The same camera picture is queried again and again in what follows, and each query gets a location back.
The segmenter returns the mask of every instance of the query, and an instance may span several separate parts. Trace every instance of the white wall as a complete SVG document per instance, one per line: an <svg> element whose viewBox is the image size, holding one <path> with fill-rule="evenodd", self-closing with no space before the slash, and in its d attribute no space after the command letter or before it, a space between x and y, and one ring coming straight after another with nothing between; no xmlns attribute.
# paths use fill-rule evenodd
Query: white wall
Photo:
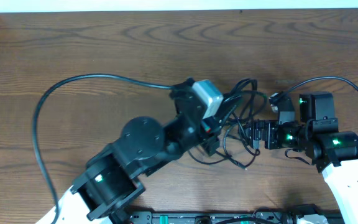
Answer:
<svg viewBox="0 0 358 224"><path fill-rule="evenodd" d="M353 8L358 0L0 0L0 12Z"/></svg>

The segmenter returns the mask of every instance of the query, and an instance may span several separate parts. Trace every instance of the white backdrop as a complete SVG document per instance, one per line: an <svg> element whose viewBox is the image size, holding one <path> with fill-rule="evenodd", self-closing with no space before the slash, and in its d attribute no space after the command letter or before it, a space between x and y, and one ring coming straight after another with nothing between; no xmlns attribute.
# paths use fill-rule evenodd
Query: white backdrop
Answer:
<svg viewBox="0 0 358 224"><path fill-rule="evenodd" d="M358 0L0 0L0 12L356 8Z"/></svg>

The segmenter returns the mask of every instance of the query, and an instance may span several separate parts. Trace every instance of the brown wooden surface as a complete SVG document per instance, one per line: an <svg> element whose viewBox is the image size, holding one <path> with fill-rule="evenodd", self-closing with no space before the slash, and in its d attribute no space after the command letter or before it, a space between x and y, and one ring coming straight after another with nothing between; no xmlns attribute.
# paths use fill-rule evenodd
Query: brown wooden surface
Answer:
<svg viewBox="0 0 358 224"><path fill-rule="evenodd" d="M0 14L0 223L33 223L53 206L34 159L32 113L54 83L96 72L163 84L207 78L222 91L257 78L268 95L320 75L358 85L358 10ZM340 129L358 134L353 89L316 82L293 96L307 90L332 91ZM39 139L59 196L128 120L164 123L174 113L167 91L123 82L83 80L58 90L41 112ZM274 116L266 108L259 118ZM229 149L242 150L233 141ZM203 166L185 154L141 179L147 191L134 204L155 210L337 209L316 169L286 159L284 150L263 149L247 171L230 162Z"/></svg>

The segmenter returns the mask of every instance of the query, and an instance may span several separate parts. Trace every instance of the wooden table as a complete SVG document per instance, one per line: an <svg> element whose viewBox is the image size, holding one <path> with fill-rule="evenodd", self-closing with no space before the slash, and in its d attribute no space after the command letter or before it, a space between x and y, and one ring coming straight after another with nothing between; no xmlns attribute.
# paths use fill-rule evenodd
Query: wooden table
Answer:
<svg viewBox="0 0 358 224"><path fill-rule="evenodd" d="M270 95L307 78L337 75L358 85L358 9L0 14L0 223L34 223L53 206L35 162L31 117L54 83L115 73L166 85L210 79L229 91L256 78ZM315 82L334 93L340 130L358 134L358 94L345 83ZM59 196L84 165L136 116L174 115L168 91L112 80L57 90L42 109L40 148ZM266 108L259 118L274 118ZM229 150L241 152L239 142ZM203 157L194 151L198 158ZM250 155L240 153L240 161ZM156 211L240 211L315 203L337 209L315 167L263 149L248 170L203 166L188 154L146 178L134 205Z"/></svg>

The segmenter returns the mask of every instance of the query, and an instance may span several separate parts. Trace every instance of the wood grain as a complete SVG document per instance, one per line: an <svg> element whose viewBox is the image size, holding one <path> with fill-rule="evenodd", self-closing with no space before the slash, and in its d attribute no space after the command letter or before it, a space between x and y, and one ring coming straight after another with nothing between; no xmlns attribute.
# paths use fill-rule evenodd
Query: wood grain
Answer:
<svg viewBox="0 0 358 224"><path fill-rule="evenodd" d="M0 14L0 223L34 223L53 206L32 152L32 113L54 83L97 72L167 85L210 79L222 91L241 78L257 78L268 95L320 75L358 85L358 9ZM293 96L308 90L332 91L340 129L358 134L352 88L315 82ZM174 113L163 90L111 80L57 90L42 109L39 138L59 195L128 120L146 115L165 123ZM266 108L259 118L274 115ZM250 159L238 142L230 141L229 150L240 161ZM185 154L142 177L147 191L134 205L238 211L315 203L337 209L316 169L283 153L262 150L247 171L229 162L203 166Z"/></svg>

